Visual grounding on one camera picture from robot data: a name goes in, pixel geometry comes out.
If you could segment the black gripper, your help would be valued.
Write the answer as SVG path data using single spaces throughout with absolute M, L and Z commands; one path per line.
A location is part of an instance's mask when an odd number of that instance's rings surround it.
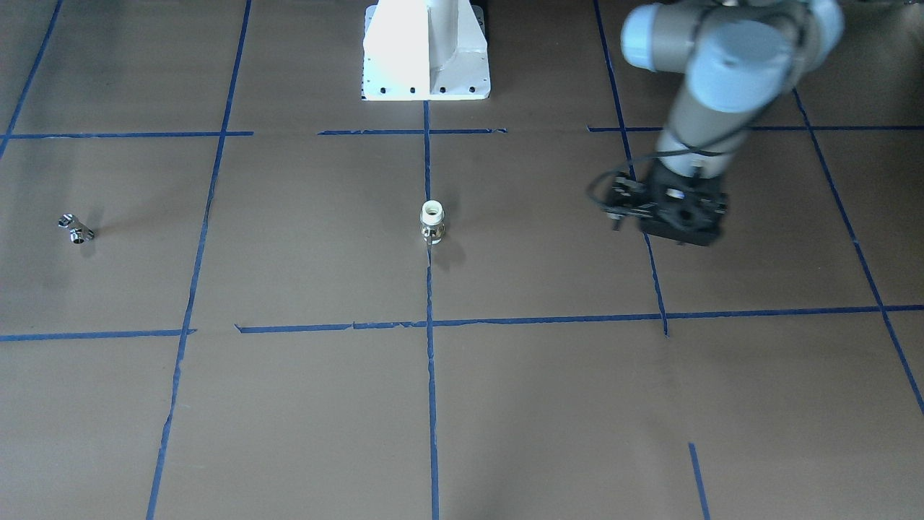
M 643 184 L 653 209 L 640 220 L 641 233 L 691 246 L 712 246 L 722 237 L 728 208 L 722 175 L 679 175 L 656 160 Z

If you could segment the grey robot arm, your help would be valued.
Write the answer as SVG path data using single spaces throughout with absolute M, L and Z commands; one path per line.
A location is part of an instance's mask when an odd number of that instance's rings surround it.
M 844 29 L 836 1 L 679 1 L 631 10 L 621 32 L 624 59 L 683 82 L 648 174 L 617 178 L 610 212 L 636 217 L 648 235 L 714 243 L 728 204 L 723 179 L 751 125 L 825 62 Z

